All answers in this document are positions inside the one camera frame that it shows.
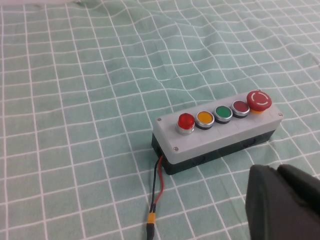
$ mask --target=black enclosure base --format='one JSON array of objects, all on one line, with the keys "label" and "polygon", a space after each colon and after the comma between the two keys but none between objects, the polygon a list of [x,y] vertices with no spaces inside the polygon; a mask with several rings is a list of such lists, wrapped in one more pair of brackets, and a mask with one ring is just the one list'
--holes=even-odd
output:
[{"label": "black enclosure base", "polygon": [[207,152],[207,153],[202,154],[200,156],[186,159],[185,161],[179,162],[177,164],[171,164],[170,162],[168,162],[168,159],[164,155],[164,153],[158,143],[158,140],[156,139],[154,134],[152,134],[151,145],[152,145],[152,147],[158,157],[163,155],[162,166],[163,166],[166,174],[172,175],[172,174],[179,173],[183,170],[193,168],[193,167],[198,166],[200,164],[204,164],[209,161],[221,158],[223,156],[233,154],[235,152],[246,149],[248,147],[264,143],[269,140],[269,138],[274,133],[274,131],[275,130],[269,131],[264,134],[261,134],[261,135],[258,135],[258,136],[252,137],[252,138],[248,138],[246,140],[222,147],[220,149],[213,150],[211,152]]}]

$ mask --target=yellow push button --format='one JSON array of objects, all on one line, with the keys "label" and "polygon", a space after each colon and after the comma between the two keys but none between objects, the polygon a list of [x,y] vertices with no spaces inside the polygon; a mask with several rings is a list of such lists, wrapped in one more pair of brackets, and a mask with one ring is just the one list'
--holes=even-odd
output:
[{"label": "yellow push button", "polygon": [[199,129],[207,130],[212,127],[214,124],[215,117],[211,112],[208,111],[201,111],[198,112],[195,118],[195,125]]}]

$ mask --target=cable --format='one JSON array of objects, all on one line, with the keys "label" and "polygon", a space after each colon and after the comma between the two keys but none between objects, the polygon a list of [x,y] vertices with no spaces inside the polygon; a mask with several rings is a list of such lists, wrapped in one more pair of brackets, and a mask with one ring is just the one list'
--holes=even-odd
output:
[{"label": "cable", "polygon": [[157,177],[157,166],[158,166],[158,163],[159,163],[161,157],[155,162],[155,165],[154,165],[153,185],[152,185],[152,199],[151,199],[151,205],[150,205],[149,213],[152,213],[152,212],[153,212],[153,209],[154,209],[156,177]]},{"label": "cable", "polygon": [[[154,165],[154,172],[153,172],[153,184],[152,184],[152,199],[151,199],[151,205],[150,205],[150,210],[148,214],[148,219],[146,221],[146,239],[147,240],[153,240],[155,236],[155,223],[156,223],[156,206],[157,202],[160,199],[162,193],[164,192],[165,188],[165,183],[164,179],[162,176],[162,171],[161,171],[161,163],[163,160],[164,156],[162,155],[155,163]],[[157,167],[158,167],[158,174],[161,182],[161,191],[156,197],[155,200],[155,188],[156,188],[156,177],[157,177]]]},{"label": "cable", "polygon": [[162,169],[161,169],[162,160],[163,160],[163,156],[160,157],[159,163],[158,163],[158,175],[159,175],[160,182],[161,182],[161,191],[158,194],[158,196],[156,197],[154,205],[156,205],[158,203],[158,201],[159,201],[159,199],[160,199],[160,197],[161,197],[161,195],[162,195],[162,193],[164,192],[164,189],[165,189],[165,183],[164,183],[164,178],[162,177]]}]

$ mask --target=black wire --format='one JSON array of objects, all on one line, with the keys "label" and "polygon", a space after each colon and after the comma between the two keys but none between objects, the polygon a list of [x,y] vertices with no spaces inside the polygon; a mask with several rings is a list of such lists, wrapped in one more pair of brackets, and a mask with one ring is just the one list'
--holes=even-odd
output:
[{"label": "black wire", "polygon": [[152,199],[151,199],[151,206],[150,206],[149,213],[152,213],[154,210],[156,210],[156,206],[154,206],[154,202],[155,202],[157,166],[158,166],[159,160],[160,160],[160,158],[156,161],[156,163],[154,165],[154,175],[153,175],[153,185],[152,185]]}]

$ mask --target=green checkered tablecloth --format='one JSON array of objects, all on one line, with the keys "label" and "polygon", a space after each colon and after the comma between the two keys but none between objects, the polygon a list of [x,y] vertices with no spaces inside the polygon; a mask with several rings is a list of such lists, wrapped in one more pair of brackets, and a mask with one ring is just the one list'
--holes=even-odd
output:
[{"label": "green checkered tablecloth", "polygon": [[155,240],[248,240],[252,164],[320,174],[317,0],[1,7],[0,240],[145,240],[153,121],[262,89],[267,143],[173,176]]}]

